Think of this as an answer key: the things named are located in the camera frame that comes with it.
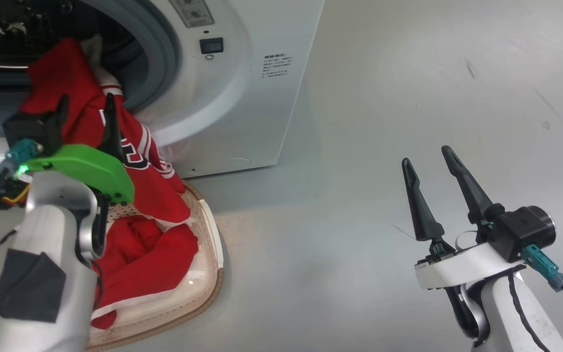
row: beige plastic basket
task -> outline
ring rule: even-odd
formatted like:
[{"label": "beige plastic basket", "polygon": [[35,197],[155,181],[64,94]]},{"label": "beige plastic basket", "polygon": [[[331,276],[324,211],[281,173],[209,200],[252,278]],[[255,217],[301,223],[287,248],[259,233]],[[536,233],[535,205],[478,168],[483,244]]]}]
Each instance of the beige plastic basket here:
[{"label": "beige plastic basket", "polygon": [[[192,231],[199,252],[178,287],[157,299],[117,309],[117,318],[107,330],[91,328],[87,350],[105,351],[159,334],[198,316],[217,298],[223,283],[223,249],[210,207],[194,187],[186,183],[183,199],[196,219]],[[139,214],[133,207],[111,209],[108,223]]]}]

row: washing machine door opening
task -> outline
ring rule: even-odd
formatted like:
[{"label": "washing machine door opening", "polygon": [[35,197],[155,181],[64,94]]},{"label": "washing machine door opening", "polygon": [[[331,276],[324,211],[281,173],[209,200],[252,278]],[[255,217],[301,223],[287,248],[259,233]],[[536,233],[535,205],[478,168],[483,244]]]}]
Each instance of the washing machine door opening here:
[{"label": "washing machine door opening", "polygon": [[119,80],[124,107],[138,111],[177,75],[178,41],[149,0],[0,0],[1,125],[27,98],[27,66],[61,38],[101,34],[102,65]]}]

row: white washing machine panel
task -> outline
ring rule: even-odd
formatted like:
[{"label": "white washing machine panel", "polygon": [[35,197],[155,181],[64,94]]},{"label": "white washing machine panel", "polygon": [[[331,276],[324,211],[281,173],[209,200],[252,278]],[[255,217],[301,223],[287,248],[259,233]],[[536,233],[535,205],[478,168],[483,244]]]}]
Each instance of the white washing machine panel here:
[{"label": "white washing machine panel", "polygon": [[[178,38],[178,74],[135,116],[180,176],[277,163],[324,1],[206,0],[215,23],[186,27],[178,11],[203,0],[150,0]],[[213,58],[209,38],[224,42]]]}]

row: floor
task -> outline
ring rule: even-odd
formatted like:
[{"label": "floor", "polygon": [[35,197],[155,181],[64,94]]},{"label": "floor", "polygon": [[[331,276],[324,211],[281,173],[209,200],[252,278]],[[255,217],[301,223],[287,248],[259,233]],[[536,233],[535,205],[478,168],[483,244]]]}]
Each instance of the floor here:
[{"label": "floor", "polygon": [[[553,216],[563,272],[563,2],[328,0],[279,165],[193,180],[226,245],[217,302],[118,351],[469,350],[413,270],[402,158],[447,240],[472,229],[442,145]],[[563,335],[563,294],[523,276]]]}]

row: floor scratch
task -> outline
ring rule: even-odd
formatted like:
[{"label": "floor scratch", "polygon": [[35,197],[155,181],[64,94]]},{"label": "floor scratch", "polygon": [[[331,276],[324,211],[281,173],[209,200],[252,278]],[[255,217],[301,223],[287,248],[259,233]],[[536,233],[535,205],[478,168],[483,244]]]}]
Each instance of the floor scratch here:
[{"label": "floor scratch", "polygon": [[476,75],[475,75],[475,67],[473,67],[473,64],[466,59],[466,68],[469,69],[469,73],[471,74],[473,79],[476,79]]},{"label": "floor scratch", "polygon": [[537,89],[534,89],[534,92],[536,92],[536,94],[538,94],[538,96],[546,103],[546,105],[553,111],[553,113],[557,116],[557,119],[559,120],[559,122],[562,123],[563,125],[563,118],[562,116],[559,114],[559,112],[557,112],[557,110],[553,107],[553,105],[551,105],[551,103],[549,103],[548,100],[546,100],[546,98],[540,94],[540,92]]},{"label": "floor scratch", "polygon": [[403,232],[404,234],[406,234],[407,236],[409,236],[410,238],[412,238],[412,239],[414,239],[414,240],[416,239],[416,238],[414,238],[413,236],[410,236],[410,234],[408,234],[407,232],[403,231],[402,229],[399,229],[397,226],[395,226],[395,225],[393,225],[393,224],[391,224],[391,225],[392,225],[395,229],[397,229],[397,230]]}]

